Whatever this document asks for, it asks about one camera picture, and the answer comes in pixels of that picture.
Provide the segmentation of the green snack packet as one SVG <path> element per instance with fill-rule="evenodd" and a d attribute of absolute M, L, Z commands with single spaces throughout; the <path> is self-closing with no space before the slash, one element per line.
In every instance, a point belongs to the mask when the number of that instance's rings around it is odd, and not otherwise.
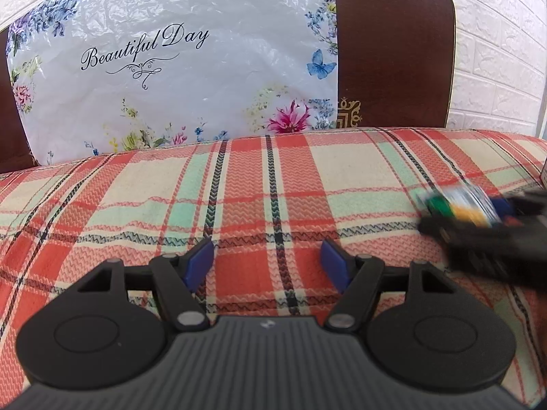
<path fill-rule="evenodd" d="M 420 193 L 417 199 L 431 216 L 453 218 L 482 227 L 502 223 L 487 193 L 475 185 L 454 185 Z"/>

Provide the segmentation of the plaid red bedsheet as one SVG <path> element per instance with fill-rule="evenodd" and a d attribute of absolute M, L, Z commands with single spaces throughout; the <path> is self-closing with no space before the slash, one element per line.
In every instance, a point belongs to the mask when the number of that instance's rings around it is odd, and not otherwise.
<path fill-rule="evenodd" d="M 314 315 L 336 291 L 319 261 L 330 238 L 389 265 L 439 246 L 416 228 L 418 196 L 458 183 L 490 195 L 539 185 L 546 143 L 508 132 L 340 129 L 102 154 L 1 177 L 1 401 L 26 380 L 22 324 L 102 260 L 143 265 L 208 236 L 198 292 L 211 316 Z"/>

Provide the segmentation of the dark brown wooden headboard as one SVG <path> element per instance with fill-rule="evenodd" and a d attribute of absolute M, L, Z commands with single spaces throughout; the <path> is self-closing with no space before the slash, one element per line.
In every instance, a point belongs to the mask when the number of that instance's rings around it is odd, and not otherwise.
<path fill-rule="evenodd" d="M 40 165 L 15 105 L 1 27 L 1 169 Z M 330 128 L 442 127 L 452 91 L 452 0 L 336 0 L 337 102 Z"/>

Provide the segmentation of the floral white plastic bag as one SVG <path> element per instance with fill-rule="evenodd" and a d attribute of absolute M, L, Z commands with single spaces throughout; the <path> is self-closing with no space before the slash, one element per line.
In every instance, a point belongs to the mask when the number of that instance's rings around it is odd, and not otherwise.
<path fill-rule="evenodd" d="M 336 0 L 44 0 L 5 58 L 40 165 L 336 122 Z"/>

